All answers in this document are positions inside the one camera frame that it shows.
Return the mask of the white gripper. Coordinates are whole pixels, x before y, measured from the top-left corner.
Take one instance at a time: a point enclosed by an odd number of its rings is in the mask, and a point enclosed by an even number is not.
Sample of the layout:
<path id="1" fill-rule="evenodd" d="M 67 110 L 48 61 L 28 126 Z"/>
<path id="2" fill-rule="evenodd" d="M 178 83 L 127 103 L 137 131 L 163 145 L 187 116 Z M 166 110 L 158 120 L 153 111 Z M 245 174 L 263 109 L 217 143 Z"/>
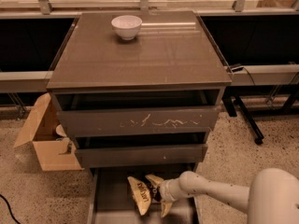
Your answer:
<path id="1" fill-rule="evenodd" d="M 146 175 L 146 178 L 151 183 L 153 187 L 159 187 L 160 195 L 162 198 L 161 207 L 161 217 L 165 217 L 171 207 L 172 203 L 180 200 L 184 197 L 184 192 L 180 187 L 178 179 L 167 179 L 163 180 L 157 175 Z"/>

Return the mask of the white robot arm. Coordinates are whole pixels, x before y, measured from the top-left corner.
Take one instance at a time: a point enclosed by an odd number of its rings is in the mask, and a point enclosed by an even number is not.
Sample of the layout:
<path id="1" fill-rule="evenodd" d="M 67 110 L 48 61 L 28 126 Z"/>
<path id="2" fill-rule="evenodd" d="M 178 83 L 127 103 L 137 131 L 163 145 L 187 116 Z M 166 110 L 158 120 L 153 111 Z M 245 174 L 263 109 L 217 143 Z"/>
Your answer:
<path id="1" fill-rule="evenodd" d="M 207 195 L 247 215 L 247 224 L 299 224 L 299 179 L 276 168 L 254 176 L 249 187 L 211 181 L 186 171 L 178 178 L 146 178 L 158 190 L 165 217 L 175 201 Z"/>

